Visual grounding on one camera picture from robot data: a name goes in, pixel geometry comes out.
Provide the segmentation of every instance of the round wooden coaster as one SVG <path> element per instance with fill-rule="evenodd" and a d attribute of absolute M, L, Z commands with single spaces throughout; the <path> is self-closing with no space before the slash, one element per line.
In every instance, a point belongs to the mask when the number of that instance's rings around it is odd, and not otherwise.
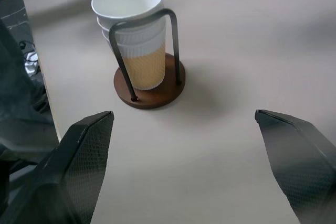
<path fill-rule="evenodd" d="M 127 105 L 137 109 L 155 109 L 174 101 L 182 92 L 185 85 L 185 69 L 180 62 L 180 73 L 182 84 L 177 86 L 175 83 L 175 66 L 174 56 L 166 53 L 165 76 L 159 86 L 151 90 L 134 89 L 138 101 L 131 100 L 131 94 L 128 91 L 126 82 L 121 73 L 120 68 L 117 69 L 114 75 L 114 88 L 119 98 Z"/>

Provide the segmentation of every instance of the table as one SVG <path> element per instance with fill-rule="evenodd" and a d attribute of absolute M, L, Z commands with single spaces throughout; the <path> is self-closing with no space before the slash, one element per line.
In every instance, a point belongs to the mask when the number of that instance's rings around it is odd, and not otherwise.
<path fill-rule="evenodd" d="M 291 114 L 332 136 L 336 0 L 165 0 L 187 83 L 152 111 L 114 91 L 118 65 L 90 0 L 24 1 L 59 135 L 115 113 L 91 223 L 298 223 L 254 112 Z"/>

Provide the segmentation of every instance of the paper cup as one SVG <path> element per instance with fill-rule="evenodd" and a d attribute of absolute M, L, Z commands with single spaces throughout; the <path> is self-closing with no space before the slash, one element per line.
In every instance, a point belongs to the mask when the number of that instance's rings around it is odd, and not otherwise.
<path fill-rule="evenodd" d="M 92 0 L 91 6 L 109 45 L 109 29 L 114 24 L 146 17 L 164 7 L 162 0 Z M 158 86 L 165 74 L 165 18 L 118 30 L 115 39 L 133 87 Z"/>

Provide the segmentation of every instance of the wooden base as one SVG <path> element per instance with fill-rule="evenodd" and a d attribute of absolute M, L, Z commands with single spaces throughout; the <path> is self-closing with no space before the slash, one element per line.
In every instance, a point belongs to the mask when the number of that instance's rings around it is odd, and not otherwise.
<path fill-rule="evenodd" d="M 182 92 L 185 85 L 185 69 L 180 62 L 180 73 L 182 84 L 177 86 L 175 83 L 175 66 L 174 56 L 166 53 L 165 76 L 162 83 L 151 90 L 134 89 L 138 101 L 131 100 L 130 92 L 128 91 L 126 82 L 121 73 L 120 68 L 117 69 L 114 75 L 114 88 L 119 98 L 127 105 L 137 109 L 155 109 L 174 101 Z"/>

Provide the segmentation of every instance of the black metal frame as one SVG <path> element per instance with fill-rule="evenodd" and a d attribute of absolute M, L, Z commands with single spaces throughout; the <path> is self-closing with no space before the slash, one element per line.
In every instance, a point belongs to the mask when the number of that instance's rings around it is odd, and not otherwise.
<path fill-rule="evenodd" d="M 144 17 L 144 18 L 140 18 L 140 19 L 136 19 L 136 20 L 131 20 L 131 21 L 127 21 L 127 22 L 118 22 L 116 24 L 114 24 L 110 31 L 109 31 L 109 40 L 111 43 L 111 47 L 112 50 L 114 52 L 114 55 L 116 56 L 117 62 L 119 64 L 120 70 L 124 76 L 126 85 L 128 87 L 128 90 L 130 91 L 131 94 L 131 100 L 133 102 L 136 102 L 138 100 L 138 97 L 135 95 L 135 91 L 134 88 L 132 86 L 130 77 L 127 73 L 124 61 L 122 59 L 117 41 L 116 41 L 116 31 L 120 30 L 120 29 L 125 29 L 125 28 L 133 28 L 133 27 L 137 27 L 137 26 L 143 26 L 146 24 L 149 24 L 151 22 L 154 22 L 155 20 L 160 19 L 161 17 L 165 16 L 165 15 L 169 15 L 170 16 L 170 20 L 171 20 L 171 24 L 172 24 L 172 35 L 173 35 L 173 50 L 174 50 L 174 60 L 175 60 L 175 81 L 176 81 L 176 85 L 181 85 L 181 76 L 180 76 L 180 52 L 178 49 L 178 43 L 179 43 L 179 32 L 177 29 L 177 17 L 176 14 L 170 10 L 170 9 L 161 9 L 159 11 L 157 11 L 156 13 L 151 14 L 150 16 Z"/>

